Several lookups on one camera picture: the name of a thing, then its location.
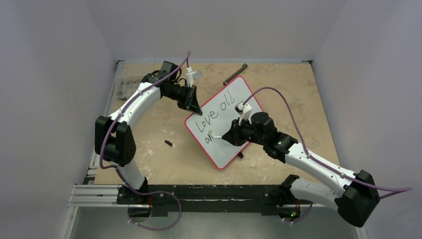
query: white wall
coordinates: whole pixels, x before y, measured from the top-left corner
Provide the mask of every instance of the white wall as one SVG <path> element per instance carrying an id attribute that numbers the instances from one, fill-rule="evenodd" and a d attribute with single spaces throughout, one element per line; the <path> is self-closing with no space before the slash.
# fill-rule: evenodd
<path id="1" fill-rule="evenodd" d="M 87 0 L 117 59 L 313 59 L 345 0 Z"/>
<path id="2" fill-rule="evenodd" d="M 115 62 L 83 0 L 0 1 L 0 238 L 56 239 Z"/>
<path id="3" fill-rule="evenodd" d="M 380 202 L 374 239 L 422 234 L 421 12 L 418 0 L 348 0 L 313 63 L 342 165 L 414 188 Z"/>

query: gray floor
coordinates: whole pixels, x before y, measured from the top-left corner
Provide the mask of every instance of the gray floor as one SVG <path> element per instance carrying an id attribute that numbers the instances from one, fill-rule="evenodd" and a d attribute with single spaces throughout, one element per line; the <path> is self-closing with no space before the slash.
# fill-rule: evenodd
<path id="1" fill-rule="evenodd" d="M 355 227 L 335 211 L 315 207 L 308 218 L 292 227 L 278 216 L 255 213 L 183 213 L 173 228 L 162 232 L 148 231 L 127 223 L 125 208 L 80 208 L 71 238 L 73 239 L 356 239 Z M 144 224 L 162 227 L 167 218 L 149 218 Z"/>

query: red whiteboard border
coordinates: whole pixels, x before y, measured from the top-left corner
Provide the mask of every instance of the red whiteboard border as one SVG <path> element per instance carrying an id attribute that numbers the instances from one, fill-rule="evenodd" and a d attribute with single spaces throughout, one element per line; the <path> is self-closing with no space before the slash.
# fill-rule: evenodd
<path id="1" fill-rule="evenodd" d="M 244 83 L 246 84 L 246 86 L 248 87 L 248 89 L 249 89 L 249 91 L 251 92 L 251 94 L 253 93 L 252 92 L 252 90 L 250 89 L 250 87 L 249 87 L 249 85 L 248 85 L 248 83 L 246 82 L 246 80 L 245 80 L 245 78 L 243 78 L 242 76 L 238 76 L 238 77 L 236 77 L 235 79 L 233 79 L 230 83 L 228 83 L 226 86 L 224 86 L 223 88 L 221 88 L 215 95 L 213 95 L 211 98 L 209 98 L 205 103 L 203 103 L 202 105 L 201 105 L 201 108 L 204 106 L 204 105 L 206 105 L 210 100 L 212 100 L 215 96 L 217 96 L 221 91 L 223 91 L 227 86 L 229 86 L 232 82 L 234 82 L 234 80 L 236 80 L 237 78 L 242 78 L 242 80 L 244 81 Z M 259 105 L 259 108 L 261 108 L 261 111 L 264 111 L 263 109 L 262 109 L 262 106 L 259 104 L 259 102 L 258 102 L 258 100 L 256 100 L 256 103 L 258 103 L 258 105 Z M 191 135 L 195 138 L 195 140 L 198 142 L 198 144 L 201 146 L 201 148 L 202 148 L 202 150 L 208 155 L 208 157 L 211 159 L 211 161 L 214 163 L 214 165 L 218 168 L 218 169 L 225 169 L 233 160 L 234 160 L 234 158 L 238 155 L 238 153 L 240 153 L 244 148 L 246 148 L 250 143 L 248 142 L 243 148 L 241 148 L 240 150 L 239 150 L 239 152 L 237 152 L 236 153 L 236 155 L 223 167 L 223 168 L 220 168 L 220 167 L 218 167 L 217 166 L 217 164 L 214 162 L 214 160 L 211 158 L 211 156 L 210 156 L 210 154 L 208 154 L 208 152 L 204 149 L 204 147 L 202 146 L 202 144 L 199 142 L 199 140 L 195 137 L 195 135 L 192 133 L 192 131 L 189 129 L 189 127 L 188 127 L 188 125 L 187 125 L 187 122 L 188 122 L 188 119 L 190 118 L 190 117 L 192 117 L 194 114 L 192 113 L 190 116 L 188 116 L 187 118 L 186 118 L 186 120 L 185 120 L 185 127 L 189 130 L 189 132 L 191 133 Z"/>

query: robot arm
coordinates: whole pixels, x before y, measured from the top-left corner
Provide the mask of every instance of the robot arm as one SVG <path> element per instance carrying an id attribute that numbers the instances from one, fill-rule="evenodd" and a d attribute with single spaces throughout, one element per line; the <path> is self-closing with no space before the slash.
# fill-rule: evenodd
<path id="1" fill-rule="evenodd" d="M 95 152 L 100 154 L 107 131 L 112 122 L 118 119 L 111 131 L 115 132 L 115 136 L 109 136 L 106 142 L 104 160 L 114 165 L 122 177 L 136 190 L 143 191 L 141 187 L 147 185 L 147 181 L 139 171 L 136 162 L 132 160 L 135 156 L 136 145 L 131 128 L 136 126 L 145 112 L 160 98 L 166 96 L 176 100 L 179 108 L 202 115 L 196 95 L 197 88 L 193 85 L 193 81 L 202 75 L 200 71 L 193 71 L 191 67 L 187 68 L 188 72 L 185 74 L 187 79 L 185 86 L 178 84 L 176 74 L 174 74 L 168 81 L 142 92 L 177 68 L 177 65 L 164 61 L 159 71 L 149 73 L 142 79 L 136 92 L 123 106 L 109 117 L 98 117 L 95 122 Z"/>
<path id="2" fill-rule="evenodd" d="M 325 205 L 337 210 L 352 225 L 363 226 L 379 203 L 380 197 L 376 189 L 362 186 L 344 176 L 375 185 L 372 176 L 364 170 L 357 174 L 308 151 L 319 162 L 337 169 L 341 174 L 326 169 L 309 159 L 303 145 L 295 138 L 277 131 L 267 113 L 255 113 L 249 121 L 251 110 L 249 104 L 239 103 L 236 111 L 240 113 L 240 117 L 232 121 L 230 130 L 221 138 L 235 146 L 241 146 L 247 141 L 262 145 L 270 157 L 307 172 L 323 184 L 308 182 L 296 175 L 290 175 L 281 185 L 286 191 L 290 191 L 287 196 Z"/>

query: wooden tabletop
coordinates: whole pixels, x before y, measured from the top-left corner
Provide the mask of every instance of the wooden tabletop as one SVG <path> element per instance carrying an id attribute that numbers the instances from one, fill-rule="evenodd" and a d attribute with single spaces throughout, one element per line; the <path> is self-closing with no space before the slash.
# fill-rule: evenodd
<path id="1" fill-rule="evenodd" d="M 195 81 L 198 101 L 202 105 L 223 87 L 223 81 L 242 64 L 191 64 L 203 77 Z M 145 74 L 145 64 L 126 62 L 119 76 Z M 155 64 L 150 70 L 160 69 Z M 289 102 L 306 144 L 310 150 L 338 164 L 337 154 L 322 107 L 314 75 L 309 64 L 249 64 L 240 74 L 252 91 L 263 86 L 279 89 Z M 124 101 L 114 96 L 112 109 Z M 273 91 L 261 91 L 256 99 L 274 120 L 277 129 L 299 139 L 283 100 Z M 250 144 L 244 158 L 234 159 L 225 169 L 218 169 L 184 122 L 189 112 L 177 103 L 162 98 L 155 103 L 132 129 L 136 142 L 134 160 L 149 184 L 280 184 L 289 174 L 316 181 L 307 173 L 270 158 L 262 146 Z M 168 146 L 164 140 L 173 143 Z M 98 169 L 95 184 L 121 184 L 112 169 Z"/>

